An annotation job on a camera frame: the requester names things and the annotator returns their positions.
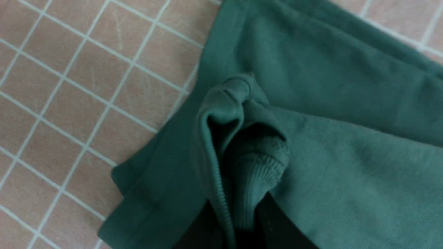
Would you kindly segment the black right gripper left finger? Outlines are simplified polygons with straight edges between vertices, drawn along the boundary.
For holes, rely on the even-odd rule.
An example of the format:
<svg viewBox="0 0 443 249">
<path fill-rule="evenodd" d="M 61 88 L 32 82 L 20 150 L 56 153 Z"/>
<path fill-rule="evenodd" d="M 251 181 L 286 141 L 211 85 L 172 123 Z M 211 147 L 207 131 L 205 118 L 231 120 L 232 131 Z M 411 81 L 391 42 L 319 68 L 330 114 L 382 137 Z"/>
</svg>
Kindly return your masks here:
<svg viewBox="0 0 443 249">
<path fill-rule="evenodd" d="M 204 208 L 173 249 L 226 249 L 223 230 L 212 205 L 207 201 Z"/>
</svg>

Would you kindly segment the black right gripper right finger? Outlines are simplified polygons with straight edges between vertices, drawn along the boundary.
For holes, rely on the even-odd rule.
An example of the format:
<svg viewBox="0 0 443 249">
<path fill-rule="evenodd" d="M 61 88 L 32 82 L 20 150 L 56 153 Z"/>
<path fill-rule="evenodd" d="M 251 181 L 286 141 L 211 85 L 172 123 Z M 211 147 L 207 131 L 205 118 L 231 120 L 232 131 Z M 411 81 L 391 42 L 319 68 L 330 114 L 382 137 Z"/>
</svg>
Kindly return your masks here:
<svg viewBox="0 0 443 249">
<path fill-rule="evenodd" d="M 267 193 L 255 209 L 254 244 L 258 249 L 317 249 Z"/>
</svg>

